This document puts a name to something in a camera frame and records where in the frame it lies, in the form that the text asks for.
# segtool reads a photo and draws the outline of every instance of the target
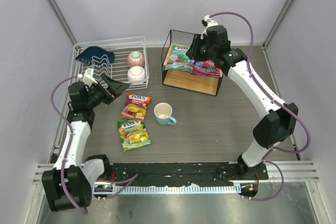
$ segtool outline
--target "dish rack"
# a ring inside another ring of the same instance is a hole
[[[80,53],[91,46],[98,46],[106,51],[113,52],[114,62],[110,63],[106,55],[101,58],[93,56],[93,64],[91,65],[75,60]],[[139,84],[131,84],[131,81],[127,80],[127,72],[130,69],[127,66],[127,56],[133,51],[140,51],[145,57],[145,78],[140,80],[143,81],[143,83]],[[100,82],[104,88],[107,87],[107,84],[100,77],[102,73],[105,73],[108,77],[115,81],[130,83],[130,87],[127,90],[145,89],[148,87],[149,69],[146,53],[146,41],[143,36],[77,43],[74,45],[74,52],[72,54],[71,69],[73,69],[73,67],[75,68],[75,74],[83,74],[87,68],[93,68],[93,77]]]

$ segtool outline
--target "floor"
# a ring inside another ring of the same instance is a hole
[[[246,54],[248,47],[240,47]],[[123,153],[117,122],[126,101],[126,92],[109,106],[95,108],[96,118],[83,160],[106,154],[110,162],[206,162],[236,161],[253,140],[252,130],[258,114],[242,90],[228,78],[223,79],[218,96],[162,85],[161,48],[148,48],[150,81],[136,94],[153,98],[145,118],[152,145]],[[263,80],[274,90],[262,48],[255,46],[252,63]],[[154,118],[156,104],[167,102],[173,108],[177,125],[161,126]],[[292,149],[290,139],[280,145]],[[274,152],[273,161],[296,160],[295,155]]]
[[[279,183],[259,185],[258,197],[273,195]],[[38,224],[213,224],[213,223],[318,223],[306,183],[285,183],[273,200],[254,202],[237,194],[118,196],[93,199],[83,216],[77,210],[51,212],[43,202]]]

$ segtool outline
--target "snack bag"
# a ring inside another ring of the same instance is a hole
[[[212,60],[195,61],[193,73],[197,76],[221,77],[221,70],[215,67]]]
[[[126,140],[128,133],[145,130],[145,124],[142,121],[128,120],[123,123],[118,122],[118,129],[120,137]]]
[[[118,128],[123,152],[152,144],[144,123],[141,121],[119,122]]]
[[[189,57],[186,55],[187,51],[188,48],[183,45],[171,44],[167,53],[167,57],[169,56],[169,59],[167,62],[165,62],[164,70],[174,69],[192,73],[194,68],[194,60],[189,59]]]
[[[121,111],[120,118],[143,121],[151,100],[151,97],[128,93],[125,108]]]

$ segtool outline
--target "white wall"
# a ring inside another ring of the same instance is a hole
[[[269,55],[283,98],[298,105],[311,131],[311,147],[303,157],[314,161],[336,223],[335,17],[335,0],[296,0]],[[295,135],[302,146],[305,132],[298,126]]]
[[[250,19],[256,42],[264,42],[285,0],[56,0],[79,42],[143,35],[163,44],[170,29],[201,33],[207,14],[233,11]],[[249,42],[237,17],[218,18],[235,43]]]
[[[1,223],[22,223],[37,164],[48,161],[59,120],[50,94],[69,75],[71,48],[46,0],[0,0]]]

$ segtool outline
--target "light blue mug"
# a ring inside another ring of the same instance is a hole
[[[175,125],[176,119],[172,117],[173,109],[172,107],[165,102],[157,104],[154,108],[155,119],[161,125]]]

